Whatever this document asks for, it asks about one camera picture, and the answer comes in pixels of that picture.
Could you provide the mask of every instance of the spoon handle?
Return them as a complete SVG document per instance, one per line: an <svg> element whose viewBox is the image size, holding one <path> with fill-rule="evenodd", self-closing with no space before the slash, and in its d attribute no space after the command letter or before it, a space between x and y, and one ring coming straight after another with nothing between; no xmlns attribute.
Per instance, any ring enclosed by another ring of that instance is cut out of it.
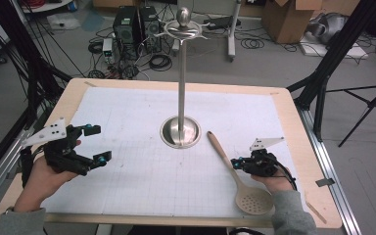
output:
<svg viewBox="0 0 376 235"><path fill-rule="evenodd" d="M240 185L242 185L243 182L240 180L240 177L237 175L237 173L234 170L231 162L228 160L227 155L224 153L224 150L222 149L222 147L219 144L218 140L216 139L215 135L211 131L209 131L209 132L207 132L207 136L209 136L209 140L210 140L212 146L218 152L219 156L224 161L225 165L228 167L228 170L230 171L231 175L233 176L234 180L236 181L237 187L240 187Z"/></svg>

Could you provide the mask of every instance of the floor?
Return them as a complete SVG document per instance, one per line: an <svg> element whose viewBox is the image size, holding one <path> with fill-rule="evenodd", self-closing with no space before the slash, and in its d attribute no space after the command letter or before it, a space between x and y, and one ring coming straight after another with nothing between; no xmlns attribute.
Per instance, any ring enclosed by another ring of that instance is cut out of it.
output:
<svg viewBox="0 0 376 235"><path fill-rule="evenodd" d="M79 2L79 10L72 15L81 26L72 30L54 31L53 37L66 51L84 74L92 68L91 54L87 50L88 40L96 32L111 27L113 15L97 12L88 0ZM166 19L172 18L168 11ZM201 23L206 17L194 15L193 21ZM259 19L240 19L238 37L245 37L240 30L260 28ZM243 33L260 35L263 29L244 31ZM318 66L322 58L303 55L299 47L284 47L271 41L259 42L261 48L246 49L242 41L236 40L236 57L230 63L227 58L227 42L222 30L215 34L206 33L210 40L190 41L187 49L187 82L235 84L249 86L287 87L307 76ZM82 76L62 53L48 35L49 51L56 67L73 76ZM343 89L376 85L376 39L369 41L361 37L359 45L368 52L366 60L344 59L333 73L328 89ZM155 81L177 81L177 58L172 57L173 67L167 71L145 70L133 79ZM99 63L97 69L106 70L106 64ZM299 96L300 91L293 92ZM356 94L371 100L376 96L376 89L356 91ZM0 64L0 141L20 116L26 101L21 83L11 63ZM362 234L376 234L376 109L357 128L351 138L339 148L338 144L353 128L366 104L345 92L326 94L322 124L322 138L332 164L336 169L345 194L352 207L355 219ZM0 188L0 199L10 184L6 180ZM49 234L94 234L95 224L47 224ZM125 234L129 226L114 226L112 234ZM263 230L271 234L270 229ZM341 230L320 230L319 234L345 234Z"/></svg>

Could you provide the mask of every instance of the person's right hand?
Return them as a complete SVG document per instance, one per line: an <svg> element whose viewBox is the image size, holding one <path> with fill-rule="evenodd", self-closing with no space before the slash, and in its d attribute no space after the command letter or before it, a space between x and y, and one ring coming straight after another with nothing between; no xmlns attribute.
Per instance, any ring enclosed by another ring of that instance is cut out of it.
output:
<svg viewBox="0 0 376 235"><path fill-rule="evenodd" d="M252 179L263 183L271 194L279 191L293 190L292 184L288 181L281 170L277 170L272 177L252 175Z"/></svg>

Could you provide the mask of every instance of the slotted spoon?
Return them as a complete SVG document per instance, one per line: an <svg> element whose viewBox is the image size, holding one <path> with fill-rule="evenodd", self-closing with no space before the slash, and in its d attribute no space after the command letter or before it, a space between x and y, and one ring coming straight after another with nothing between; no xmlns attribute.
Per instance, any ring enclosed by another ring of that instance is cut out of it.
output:
<svg viewBox="0 0 376 235"><path fill-rule="evenodd" d="M222 149L215 135L211 131L209 131L207 135L209 136L212 146L215 148L221 159L224 161L225 165L228 167L228 170L233 176L234 181L236 181L237 207L239 207L239 209L241 209L243 212L250 214L263 214L269 212L273 207L271 195L263 189L245 185L232 167L231 162L225 155L224 150Z"/></svg>

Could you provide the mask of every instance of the table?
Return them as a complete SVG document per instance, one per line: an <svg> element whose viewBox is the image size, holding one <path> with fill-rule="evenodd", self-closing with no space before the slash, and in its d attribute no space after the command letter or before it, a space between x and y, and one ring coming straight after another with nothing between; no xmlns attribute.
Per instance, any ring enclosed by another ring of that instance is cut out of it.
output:
<svg viewBox="0 0 376 235"><path fill-rule="evenodd" d="M59 103L50 115L47 124L59 117L64 117L67 123L74 116L84 92L88 87L113 87L123 89L147 90L177 90L175 82L153 82L133 80L102 80L89 78L73 79ZM186 90L195 92L219 92L227 94L259 94L271 96L275 104L284 137L288 140L291 157L305 189L306 204L319 228L340 228L342 221L327 187L318 187L316 180L322 179L323 174L316 156L311 148L301 119L297 113L293 99L285 88L252 87L215 84L186 84ZM2 202L0 214L12 206L22 191L21 177L16 176ZM196 225L196 226L227 226L227 227L270 227L270 221L258 221L252 218L221 218L195 216L145 216L145 215L113 215L113 214L68 214L48 213L50 222L87 222L87 223L122 223L122 224L156 224L156 225Z"/></svg>

